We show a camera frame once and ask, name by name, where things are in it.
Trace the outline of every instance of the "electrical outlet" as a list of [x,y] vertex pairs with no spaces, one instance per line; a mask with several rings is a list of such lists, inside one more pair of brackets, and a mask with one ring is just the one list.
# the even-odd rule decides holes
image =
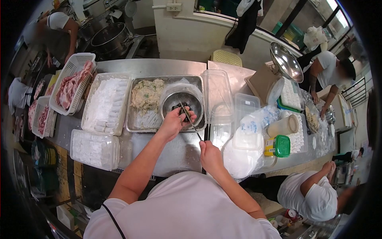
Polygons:
[[167,3],[167,11],[181,11],[181,3]]

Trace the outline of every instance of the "hand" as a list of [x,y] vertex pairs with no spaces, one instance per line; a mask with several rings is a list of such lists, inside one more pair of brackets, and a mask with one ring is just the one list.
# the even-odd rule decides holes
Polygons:
[[[160,126],[157,134],[162,135],[167,142],[170,142],[173,140],[179,133],[179,131],[189,124],[189,122],[183,122],[186,118],[186,114],[183,113],[179,115],[181,107],[174,109],[173,111],[167,113],[165,120],[163,121],[162,125]],[[196,114],[193,111],[189,111],[190,118],[192,122],[196,119]]]
[[314,104],[318,103],[318,95],[315,91],[311,91],[312,97],[313,97],[313,102]]
[[220,150],[211,141],[200,141],[200,159],[202,167],[213,177],[226,170]]
[[66,58],[65,58],[65,64],[66,64],[66,62],[69,60],[69,58],[71,57],[71,55],[73,55],[73,54],[74,54],[74,52],[69,51],[68,55],[67,55]]
[[322,109],[321,109],[321,119],[322,119],[322,120],[325,119],[325,113],[326,113],[326,108],[325,108],[325,107],[322,107]]
[[51,65],[53,65],[53,59],[52,59],[52,57],[48,54],[48,68],[50,68]]
[[325,171],[326,173],[328,173],[328,172],[331,170],[332,166],[333,166],[332,162],[333,162],[333,161],[326,162],[326,163],[322,166],[322,171]]

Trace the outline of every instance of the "white plastic basket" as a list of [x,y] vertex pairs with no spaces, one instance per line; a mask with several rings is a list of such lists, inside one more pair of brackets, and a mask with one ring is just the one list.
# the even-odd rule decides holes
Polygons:
[[89,83],[89,80],[91,79],[92,75],[88,75],[78,86],[77,91],[75,92],[72,102],[70,104],[70,107],[68,110],[64,109],[61,105],[56,103],[56,95],[58,93],[58,89],[60,88],[61,81],[63,78],[67,76],[72,76],[74,73],[79,72],[83,69],[85,63],[87,61],[91,61],[93,63],[93,67],[91,69],[91,73],[93,74],[95,69],[97,68],[96,62],[95,62],[96,55],[94,53],[76,53],[73,54],[67,63],[65,64],[64,68],[62,69],[60,75],[58,76],[58,79],[56,81],[56,84],[54,85],[52,97],[49,100],[49,106],[56,112],[62,114],[62,115],[68,115],[71,113],[74,113],[77,109],[78,103],[81,100],[82,95],[84,94],[87,84]]
[[49,107],[47,121],[44,127],[44,133],[41,135],[39,132],[39,117],[44,110],[46,105],[49,105],[50,96],[40,96],[37,99],[36,111],[34,113],[33,123],[32,123],[32,133],[40,138],[53,137],[54,126],[56,124],[57,112]]

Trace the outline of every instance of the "yellow plastic stool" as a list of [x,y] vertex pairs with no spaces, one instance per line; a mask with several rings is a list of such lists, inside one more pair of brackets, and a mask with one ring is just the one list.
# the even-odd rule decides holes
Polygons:
[[226,52],[225,50],[214,51],[211,55],[211,61],[243,67],[241,58],[238,55],[231,52]]

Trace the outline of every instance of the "knife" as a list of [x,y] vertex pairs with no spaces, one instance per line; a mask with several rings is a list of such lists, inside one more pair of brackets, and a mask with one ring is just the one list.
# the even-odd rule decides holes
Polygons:
[[194,124],[192,123],[192,120],[191,120],[191,118],[190,118],[190,115],[189,115],[188,110],[182,105],[182,102],[180,102],[180,105],[182,106],[182,109],[185,111],[186,117],[188,118],[188,120],[190,121],[190,124],[191,124],[192,127],[194,128],[195,133],[196,133],[197,136],[199,137],[200,141],[202,141],[202,138],[200,137],[199,133],[196,131],[196,128],[195,128]]

